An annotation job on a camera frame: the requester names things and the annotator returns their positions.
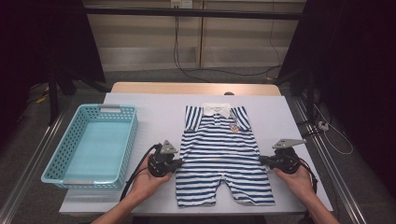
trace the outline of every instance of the striped baby romper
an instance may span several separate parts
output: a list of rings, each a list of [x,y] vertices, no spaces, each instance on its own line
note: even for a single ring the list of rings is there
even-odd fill
[[[237,203],[275,204],[260,151],[243,106],[186,106],[181,168],[176,172],[179,207],[216,203],[221,181]]]

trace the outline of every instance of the human hand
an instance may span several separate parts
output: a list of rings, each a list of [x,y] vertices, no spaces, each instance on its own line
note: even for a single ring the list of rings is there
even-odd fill
[[[148,170],[149,156],[144,159],[142,164],[138,169],[138,175],[134,178],[134,183],[132,184],[131,192],[128,194],[133,194],[138,197],[140,201],[145,201],[147,198],[151,197],[155,191],[160,187],[161,184],[167,182],[171,178],[171,173],[166,174],[164,177],[155,177]]]
[[[292,175],[285,174],[277,168],[273,170],[277,176],[286,182],[290,191],[300,201],[315,195],[314,189],[312,188],[311,175],[303,166],[300,166],[297,172]]]

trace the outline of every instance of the human arm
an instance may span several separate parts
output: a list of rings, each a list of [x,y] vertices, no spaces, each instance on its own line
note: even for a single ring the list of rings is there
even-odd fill
[[[314,192],[310,174],[303,166],[300,166],[292,175],[285,174],[277,168],[274,168],[274,172],[286,182],[290,191],[306,207],[315,223],[339,223]]]
[[[167,182],[172,174],[164,177],[151,175],[148,167],[149,156],[145,158],[139,168],[139,173],[134,179],[131,191],[122,201],[108,212],[97,218],[93,223],[121,223],[139,204],[152,196],[161,184]]]

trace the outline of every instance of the metal rail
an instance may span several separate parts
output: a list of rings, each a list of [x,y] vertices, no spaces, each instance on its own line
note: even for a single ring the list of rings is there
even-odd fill
[[[302,100],[299,101],[294,100],[301,117],[303,120],[308,120],[306,116],[306,108]],[[316,132],[317,128],[312,126],[311,124],[306,124],[306,129],[309,132]],[[335,188],[337,189],[338,194],[340,195],[341,200],[344,203],[344,206],[349,213],[349,216],[353,223],[355,224],[365,224],[367,223],[363,213],[355,200],[355,197],[350,192],[349,188],[347,187],[346,182],[344,181],[343,177],[341,176],[340,172],[338,171],[332,156],[330,155],[326,145],[324,144],[322,138],[318,134],[311,135],[312,140],[314,141],[315,146],[317,147],[318,154],[321,157],[327,171],[329,172],[330,178],[332,179],[332,183],[334,184]]]
[[[12,218],[14,218],[15,213],[17,212],[18,207],[20,206],[26,191],[29,189],[31,184],[31,180],[35,175],[37,168],[41,161],[43,160],[44,155],[46,154],[50,143],[52,142],[53,137],[57,133],[62,121],[64,119],[64,112],[71,105],[71,99],[66,101],[64,109],[58,116],[58,118],[50,125],[37,148],[35,149],[35,153],[27,164],[25,170],[23,171],[21,177],[19,178],[15,188],[8,195],[6,202],[0,210],[0,223],[8,224],[11,223]]]
[[[140,16],[172,16],[172,17],[209,17],[299,21],[308,19],[308,15],[294,12],[266,11],[232,11],[212,9],[188,9],[165,7],[68,7],[68,6],[36,6],[40,13],[79,13],[104,15],[140,15]]]

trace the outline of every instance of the light blue plastic basket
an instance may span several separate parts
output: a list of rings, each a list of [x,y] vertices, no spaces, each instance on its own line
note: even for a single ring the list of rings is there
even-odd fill
[[[132,105],[81,105],[41,181],[62,189],[120,189],[136,129]]]

